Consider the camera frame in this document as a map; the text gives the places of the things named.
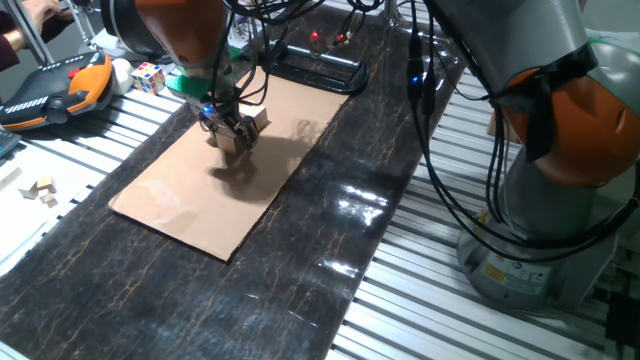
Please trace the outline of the person hand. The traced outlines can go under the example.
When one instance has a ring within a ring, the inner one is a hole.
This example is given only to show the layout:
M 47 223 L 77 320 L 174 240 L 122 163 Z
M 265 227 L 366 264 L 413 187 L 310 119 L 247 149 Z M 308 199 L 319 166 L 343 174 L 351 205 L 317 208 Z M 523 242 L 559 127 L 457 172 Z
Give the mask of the person hand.
M 22 6 L 39 33 L 42 33 L 44 23 L 50 18 L 69 20 L 72 17 L 69 9 L 61 9 L 58 0 L 24 0 Z

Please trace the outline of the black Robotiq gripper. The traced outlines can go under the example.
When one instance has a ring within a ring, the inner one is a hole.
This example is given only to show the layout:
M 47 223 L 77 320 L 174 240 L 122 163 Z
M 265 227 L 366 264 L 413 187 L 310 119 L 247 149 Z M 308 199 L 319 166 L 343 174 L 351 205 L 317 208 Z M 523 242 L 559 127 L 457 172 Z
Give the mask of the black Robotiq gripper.
M 217 135 L 222 130 L 240 131 L 241 148 L 244 152 L 252 150 L 259 137 L 255 119 L 242 116 L 240 102 L 235 99 L 206 101 L 198 105 L 198 122 L 201 128 L 210 134 L 209 145 L 217 145 Z

